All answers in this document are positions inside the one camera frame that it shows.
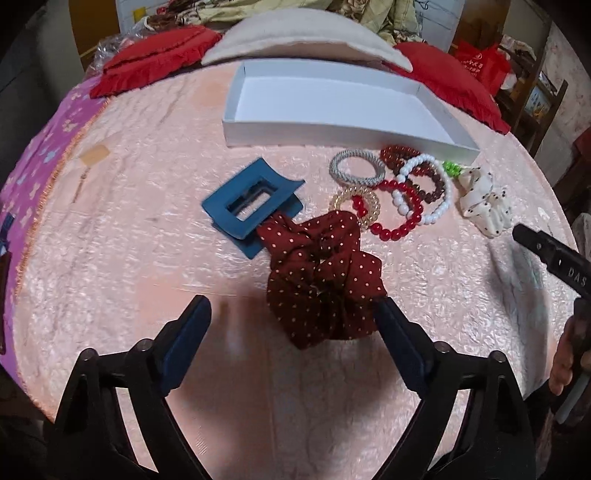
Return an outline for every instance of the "red plastic bag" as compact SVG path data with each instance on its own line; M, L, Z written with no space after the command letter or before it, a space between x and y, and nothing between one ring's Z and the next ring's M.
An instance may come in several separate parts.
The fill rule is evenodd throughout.
M498 45L478 50L465 41L460 41L455 57L474 77L495 96L505 77L511 71L511 65L500 53Z

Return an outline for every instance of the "white box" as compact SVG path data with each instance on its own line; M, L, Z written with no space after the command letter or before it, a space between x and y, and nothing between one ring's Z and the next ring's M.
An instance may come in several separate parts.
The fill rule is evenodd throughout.
M468 132L423 84L320 60L243 61L230 86L223 131L229 147L378 150L399 144L464 165L480 153Z

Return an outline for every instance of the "table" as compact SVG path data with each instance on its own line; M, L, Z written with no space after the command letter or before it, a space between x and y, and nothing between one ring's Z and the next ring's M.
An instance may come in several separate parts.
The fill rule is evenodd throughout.
M168 403L211 476L369 478L418 397L377 334L306 351L291 346L265 302L268 254L247 260L200 207L257 156L306 180L296 221L323 214L338 190L327 169L338 148L225 147L220 119L236 67L118 96L73 150L22 278L13 325L18 374L53 418L82 349L125 351L204 294L212 326ZM450 109L482 150L476 164L508 186L515 220L575 248L550 185L518 141ZM109 155L87 170L80 156L97 145ZM386 198L382 205L384 223L396 222ZM434 340L472 355L504 351L524 394L543 382L574 293L510 233L488 240L452 208L401 242L363 233L362 247L380 257L389 294ZM138 459L150 465L121 397ZM458 396L440 453L453 445L466 399Z

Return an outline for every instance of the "scrunchie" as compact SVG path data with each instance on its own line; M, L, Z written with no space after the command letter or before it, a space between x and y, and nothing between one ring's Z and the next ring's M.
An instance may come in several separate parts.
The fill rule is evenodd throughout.
M376 330L372 299L387 295L382 262L359 250L355 215L336 210L298 225L275 213L256 231L271 253L267 302L296 347Z
M462 215L487 237L499 236L511 227L513 216L505 189L496 189L492 173L466 168L457 178L466 194L460 199Z

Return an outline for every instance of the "silver bangle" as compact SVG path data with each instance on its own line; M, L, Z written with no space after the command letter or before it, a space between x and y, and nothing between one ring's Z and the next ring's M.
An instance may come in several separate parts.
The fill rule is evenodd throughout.
M374 177L356 177L339 170L339 164L346 158L359 157L367 160L374 166L376 175ZM386 176L386 164L376 155L368 150L343 150L337 153L330 161L330 175L339 183L344 185L363 185L374 187Z
M329 204L329 211L340 210L343 202L350 200L351 197L356 195L363 197L368 211L368 214L364 217L357 217L357 223L363 230L367 230L370 225L375 223L379 216L379 199L373 190L362 186L347 187L332 197Z

